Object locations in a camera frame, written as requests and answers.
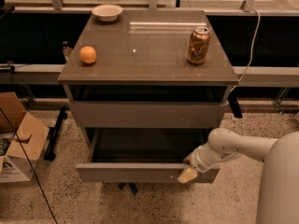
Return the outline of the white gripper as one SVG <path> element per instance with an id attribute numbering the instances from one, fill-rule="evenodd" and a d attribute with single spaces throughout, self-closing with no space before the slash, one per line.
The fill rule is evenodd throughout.
<path id="1" fill-rule="evenodd" d="M 232 157 L 232 153 L 224 154 L 212 149 L 209 144 L 204 144 L 183 159 L 183 163 L 187 163 L 191 167 L 187 166 L 182 171 L 178 176 L 178 182 L 186 184 L 194 180 L 198 176 L 198 173 L 206 173 L 215 168 L 219 163 L 228 161 Z"/>

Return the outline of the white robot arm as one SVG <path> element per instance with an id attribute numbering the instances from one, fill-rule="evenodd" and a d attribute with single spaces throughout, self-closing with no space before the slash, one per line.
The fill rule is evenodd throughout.
<path id="1" fill-rule="evenodd" d="M 217 128 L 185 158 L 178 182 L 188 183 L 238 154 L 263 163 L 256 224 L 299 224 L 299 132 L 276 139 Z"/>

